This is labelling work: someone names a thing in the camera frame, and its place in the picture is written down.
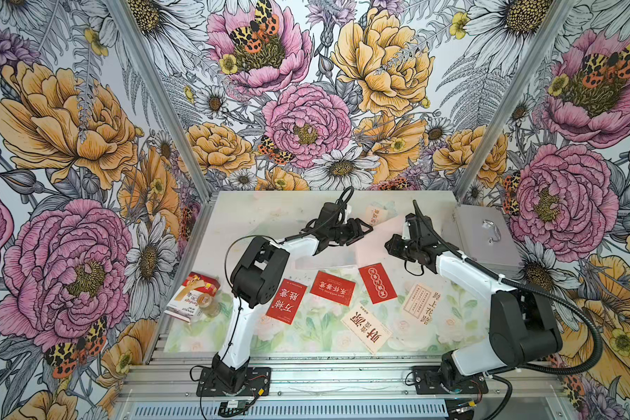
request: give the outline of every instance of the red greeting card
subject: red greeting card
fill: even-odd
[[[354,290],[354,281],[345,280],[325,272],[318,272],[313,286],[310,288],[310,293],[349,307]]]
[[[371,301],[376,304],[394,299],[397,294],[382,264],[373,264],[359,269],[364,286],[369,292]]]
[[[266,315],[292,325],[296,310],[301,305],[303,295],[306,294],[306,289],[301,283],[283,279],[275,297],[273,297],[269,310],[266,311]]]

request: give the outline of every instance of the table surface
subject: table surface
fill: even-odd
[[[213,318],[192,324],[173,319],[164,350],[180,353],[181,357],[186,357],[184,353],[194,353],[197,357],[216,353],[226,335],[232,309],[230,287],[224,279],[224,254],[229,245],[245,235],[263,234],[276,239],[292,235],[316,218],[325,202],[334,202],[339,194],[339,191],[220,192],[193,271],[219,279],[222,287],[216,298],[221,311]],[[400,222],[406,214],[413,212],[413,199],[417,200],[422,213],[432,218],[439,232],[451,218],[456,205],[450,191],[355,191],[349,203],[352,217],[364,220],[368,207],[374,206],[387,211],[387,224],[378,224],[374,232],[351,247],[328,248],[316,258],[290,259],[283,277],[307,286],[306,295],[291,325],[268,316],[261,317],[252,338],[252,355],[371,355],[341,323],[350,308],[310,293],[318,270],[295,268],[303,268],[304,265],[323,267],[332,258],[356,257],[359,267],[381,263],[394,286],[398,298],[373,305],[357,267],[322,270],[354,281],[357,285],[351,307],[361,302],[393,332],[393,336],[378,351],[378,357],[439,356],[451,349],[483,340],[487,336],[489,302],[488,306],[485,302],[479,304],[481,302],[477,302],[466,290],[428,270],[420,277],[406,273],[404,262],[385,251],[384,243],[392,233],[401,233]],[[250,239],[242,240],[229,252],[229,273],[249,242]],[[420,272],[417,264],[409,264],[408,268]],[[402,310],[402,303],[416,282],[442,293],[428,325]]]

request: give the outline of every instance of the floral wallpaper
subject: floral wallpaper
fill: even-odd
[[[201,208],[99,13],[0,0],[0,419],[112,418]]]
[[[551,4],[128,1],[218,190],[454,189]],[[520,280],[600,326],[600,363],[563,379],[580,416],[630,420],[630,0],[574,2],[463,202],[499,207]],[[592,338],[555,313],[552,360],[577,365]]]

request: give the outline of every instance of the vent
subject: vent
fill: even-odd
[[[208,420],[218,419],[219,402],[203,402]],[[240,419],[415,419],[448,417],[442,399],[410,400],[258,400]],[[136,402],[131,420],[202,420],[198,401]]]

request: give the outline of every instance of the cable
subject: cable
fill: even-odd
[[[231,281],[229,281],[229,275],[228,272],[226,271],[226,261],[229,257],[229,251],[231,251],[231,248],[239,241],[239,240],[243,240],[243,239],[247,239],[247,238],[255,238],[255,237],[262,237],[262,238],[266,238],[266,239],[270,239],[273,241],[273,243],[277,243],[277,241],[265,234],[249,234],[247,236],[244,236],[242,238],[238,238],[236,240],[233,241],[233,243],[231,245],[229,245],[229,247],[226,250],[226,255],[224,256],[224,277],[226,277],[226,282],[228,283],[229,287],[231,287],[231,289],[233,289],[233,284],[231,284]]]
[[[413,207],[415,209],[415,214],[418,217],[420,217],[420,220],[422,221],[422,223],[425,224],[425,226],[427,227],[427,230],[429,230],[429,232],[432,235],[434,235],[434,237],[437,238],[437,240],[440,243],[442,243],[448,249],[448,251],[452,252],[454,256],[458,258],[462,258],[462,254],[457,249],[454,249],[452,245],[447,243],[441,237],[441,235],[439,235],[434,230],[434,228],[427,222],[427,220],[425,219],[425,215],[422,214],[422,212],[420,212],[420,207],[418,207],[418,202],[416,200],[413,200]],[[499,279],[499,275],[497,273],[487,269],[483,265],[480,265],[479,263],[477,263],[471,258],[465,258],[464,262],[470,265],[473,265],[474,267],[479,269],[481,272],[486,273],[491,278],[495,279],[495,281]],[[560,303],[561,305],[567,307],[576,316],[578,316],[581,319],[581,321],[583,321],[584,324],[586,324],[586,327],[588,328],[590,335],[593,337],[593,351],[590,353],[590,356],[588,357],[588,359],[586,359],[586,361],[581,363],[580,365],[572,366],[570,368],[569,367],[563,367],[563,368],[562,367],[558,367],[558,368],[549,367],[548,368],[546,366],[525,363],[525,364],[519,365],[518,366],[519,368],[521,367],[525,369],[535,370],[537,372],[542,372],[545,374],[566,376],[566,375],[574,375],[574,374],[580,374],[580,373],[586,372],[587,370],[595,366],[597,362],[599,362],[600,357],[602,357],[602,352],[604,350],[603,343],[602,343],[602,336],[600,335],[600,332],[597,331],[597,327],[595,326],[595,324],[578,307],[576,307],[576,305],[564,300],[563,298],[560,298],[554,295],[553,293],[546,292],[539,288],[534,289],[534,288],[527,287],[525,284],[519,283],[518,281],[513,281],[507,278],[502,278],[501,281],[507,286],[515,287],[516,289],[523,290],[525,292],[538,294],[539,296],[543,296],[547,299],[553,300],[554,302]]]
[[[329,216],[328,219],[326,219],[324,222],[322,222],[320,225],[315,226],[314,228],[305,231],[305,232],[301,232],[299,234],[293,234],[291,237],[286,237],[285,239],[282,240],[282,242],[280,242],[281,244],[287,242],[288,240],[294,240],[294,239],[299,239],[299,238],[304,238],[307,237],[308,235],[312,235],[313,233],[319,231],[323,226],[326,226],[327,223],[329,223],[335,216],[341,216],[341,214],[343,215],[343,218],[345,219],[345,211],[344,209],[347,207],[348,202],[350,201],[350,199],[353,196],[353,193],[355,192],[355,187],[353,187],[352,185],[349,186],[348,188],[344,189],[343,192],[341,193],[341,195],[338,197],[338,199],[336,200],[336,203],[338,204],[338,208],[336,208],[336,212],[332,213],[331,216]],[[317,219],[313,219],[310,222],[308,222],[308,224],[306,225],[306,227],[308,227],[308,225],[310,225],[311,223],[313,223],[314,221],[317,221]]]
[[[511,382],[497,375],[492,375],[492,379],[506,384],[506,394],[504,394],[504,398],[502,399],[502,402],[500,402],[499,406],[495,409],[495,411],[493,411],[489,416],[487,416],[483,420],[492,420],[495,417],[497,417],[497,415],[502,412],[504,407],[506,407],[506,404],[509,403],[509,400],[511,399],[511,393],[513,392],[513,385],[511,385]]]
[[[420,277],[422,274],[425,274],[425,266],[420,264],[420,270],[422,270],[422,272],[420,274],[416,274],[416,273],[411,273],[409,272],[408,268],[406,267],[406,263],[408,262],[408,260],[404,260],[404,270],[406,270],[406,273],[412,274],[416,277]]]

